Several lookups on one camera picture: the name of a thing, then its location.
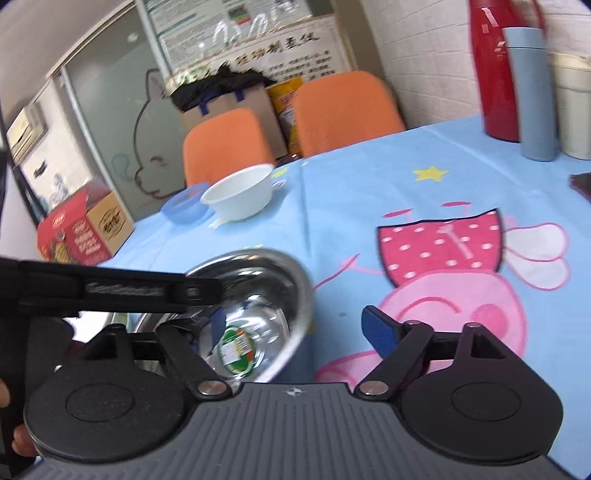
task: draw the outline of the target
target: metal screw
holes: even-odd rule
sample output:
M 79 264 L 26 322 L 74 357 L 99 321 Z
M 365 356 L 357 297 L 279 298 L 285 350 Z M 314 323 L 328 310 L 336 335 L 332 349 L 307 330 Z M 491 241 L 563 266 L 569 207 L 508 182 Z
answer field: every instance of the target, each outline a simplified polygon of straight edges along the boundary
M 359 389 L 367 396 L 374 397 L 376 395 L 384 395 L 388 391 L 388 386 L 384 382 L 378 380 L 369 380 L 363 382 Z
M 199 386 L 197 387 L 197 389 L 199 390 L 199 393 L 203 394 L 203 395 L 209 395 L 209 396 L 215 396 L 215 395 L 221 395 L 222 393 L 224 393 L 226 391 L 228 387 L 226 386 L 226 384 L 224 382 L 219 382 L 217 380 L 210 380 L 207 382 L 201 382 L 199 384 Z

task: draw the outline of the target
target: red thermos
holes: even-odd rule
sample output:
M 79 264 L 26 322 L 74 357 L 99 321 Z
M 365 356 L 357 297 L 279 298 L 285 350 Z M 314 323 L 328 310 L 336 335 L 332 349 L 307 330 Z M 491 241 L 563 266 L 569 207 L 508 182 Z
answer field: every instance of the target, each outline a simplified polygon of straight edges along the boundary
M 472 54 L 480 86 L 484 131 L 519 141 L 517 102 L 503 28 L 529 26 L 511 0 L 469 0 Z

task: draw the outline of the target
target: black plastic bag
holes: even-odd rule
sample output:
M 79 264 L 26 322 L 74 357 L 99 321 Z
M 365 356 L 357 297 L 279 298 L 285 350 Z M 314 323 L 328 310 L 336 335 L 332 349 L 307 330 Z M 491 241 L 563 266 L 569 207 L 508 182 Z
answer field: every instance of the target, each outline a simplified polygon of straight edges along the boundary
M 268 87 L 275 82 L 252 69 L 243 73 L 233 72 L 228 64 L 224 63 L 215 75 L 181 85 L 173 92 L 171 98 L 179 110 L 187 112 L 226 93 L 241 92 L 260 83 Z

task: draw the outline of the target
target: finger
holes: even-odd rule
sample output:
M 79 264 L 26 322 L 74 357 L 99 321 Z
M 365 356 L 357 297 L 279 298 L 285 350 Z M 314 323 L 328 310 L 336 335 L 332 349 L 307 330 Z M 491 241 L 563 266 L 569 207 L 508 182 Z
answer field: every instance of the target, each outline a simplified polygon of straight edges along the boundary
M 10 392 L 6 383 L 0 380 L 0 408 L 8 407 L 10 405 Z
M 21 457 L 36 457 L 39 455 L 33 445 L 21 445 L 16 440 L 12 441 L 12 450 Z
M 14 429 L 14 441 L 12 449 L 20 456 L 37 456 L 37 451 L 33 444 L 33 439 L 24 425 L 19 425 Z

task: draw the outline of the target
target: tiled wall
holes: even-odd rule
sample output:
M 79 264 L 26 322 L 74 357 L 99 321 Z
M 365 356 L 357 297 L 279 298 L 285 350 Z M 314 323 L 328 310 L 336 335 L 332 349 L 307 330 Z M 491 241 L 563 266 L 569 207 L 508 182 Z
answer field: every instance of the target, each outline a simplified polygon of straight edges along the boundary
M 467 0 L 361 0 L 409 127 L 480 111 Z M 540 0 L 552 50 L 591 54 L 591 10 Z

